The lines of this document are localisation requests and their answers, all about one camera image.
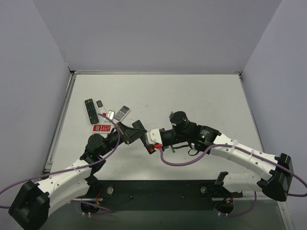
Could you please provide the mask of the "black multi-button remote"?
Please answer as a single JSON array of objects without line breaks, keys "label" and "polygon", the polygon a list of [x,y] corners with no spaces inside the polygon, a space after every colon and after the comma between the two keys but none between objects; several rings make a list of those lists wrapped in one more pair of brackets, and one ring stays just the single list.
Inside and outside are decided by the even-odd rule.
[{"label": "black multi-button remote", "polygon": [[85,107],[86,107],[86,111],[89,117],[90,124],[92,125],[97,124],[99,122],[99,119],[96,113],[96,109],[95,109],[93,100],[87,99],[84,101],[84,103],[85,103]]}]

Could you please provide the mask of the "red and white remote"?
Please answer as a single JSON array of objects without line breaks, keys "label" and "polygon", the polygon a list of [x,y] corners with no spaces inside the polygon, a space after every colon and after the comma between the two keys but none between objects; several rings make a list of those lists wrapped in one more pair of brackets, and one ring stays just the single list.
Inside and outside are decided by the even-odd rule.
[{"label": "red and white remote", "polygon": [[111,131],[112,126],[111,125],[105,125],[105,124],[94,124],[92,128],[93,133],[98,134],[108,134]]}]

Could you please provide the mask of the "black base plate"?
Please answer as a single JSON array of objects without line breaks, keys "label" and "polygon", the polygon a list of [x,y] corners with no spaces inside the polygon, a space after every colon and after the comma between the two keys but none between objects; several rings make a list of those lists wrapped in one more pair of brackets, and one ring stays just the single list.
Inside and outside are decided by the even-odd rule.
[{"label": "black base plate", "polygon": [[99,180],[80,198],[113,211],[203,211],[214,198],[242,196],[215,180]]}]

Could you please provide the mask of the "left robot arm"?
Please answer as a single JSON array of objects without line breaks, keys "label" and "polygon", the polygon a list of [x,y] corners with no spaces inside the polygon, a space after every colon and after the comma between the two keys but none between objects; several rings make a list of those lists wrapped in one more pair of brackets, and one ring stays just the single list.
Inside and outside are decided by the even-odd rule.
[{"label": "left robot arm", "polygon": [[106,162],[105,155],[121,143],[131,144],[147,131],[140,120],[132,127],[116,123],[116,131],[103,137],[92,134],[88,138],[84,154],[62,173],[55,173],[45,180],[22,185],[11,207],[9,215],[25,230],[38,230],[48,217],[71,200],[86,195],[93,197],[98,193],[94,174]]}]

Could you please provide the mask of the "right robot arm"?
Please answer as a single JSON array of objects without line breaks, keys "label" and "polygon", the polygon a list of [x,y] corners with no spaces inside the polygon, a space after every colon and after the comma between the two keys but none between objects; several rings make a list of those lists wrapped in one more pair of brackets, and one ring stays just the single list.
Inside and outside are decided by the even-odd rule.
[{"label": "right robot arm", "polygon": [[173,113],[170,122],[171,130],[153,129],[142,138],[150,153],[179,144],[202,156],[224,158],[248,170],[248,173],[220,173],[216,182],[226,191],[262,192],[276,201],[287,200],[293,177],[290,156],[284,153],[276,156],[249,148],[214,128],[189,121],[183,111]]}]

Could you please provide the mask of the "grey and white remote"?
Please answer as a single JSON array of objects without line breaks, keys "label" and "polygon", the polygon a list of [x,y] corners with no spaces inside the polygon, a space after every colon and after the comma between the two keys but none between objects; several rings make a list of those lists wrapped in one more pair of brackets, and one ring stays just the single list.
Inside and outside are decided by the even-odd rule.
[{"label": "grey and white remote", "polygon": [[122,106],[119,111],[115,114],[114,119],[117,121],[122,121],[130,112],[130,108],[127,106]]}]

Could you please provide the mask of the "slim white remote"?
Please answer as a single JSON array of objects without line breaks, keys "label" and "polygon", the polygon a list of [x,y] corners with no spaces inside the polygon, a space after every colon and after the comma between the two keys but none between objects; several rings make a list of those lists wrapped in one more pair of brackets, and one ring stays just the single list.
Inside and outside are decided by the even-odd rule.
[{"label": "slim white remote", "polygon": [[104,107],[102,101],[101,100],[96,101],[96,104],[97,104],[97,107],[100,111],[100,114],[106,115],[106,110],[105,110],[105,107]]}]

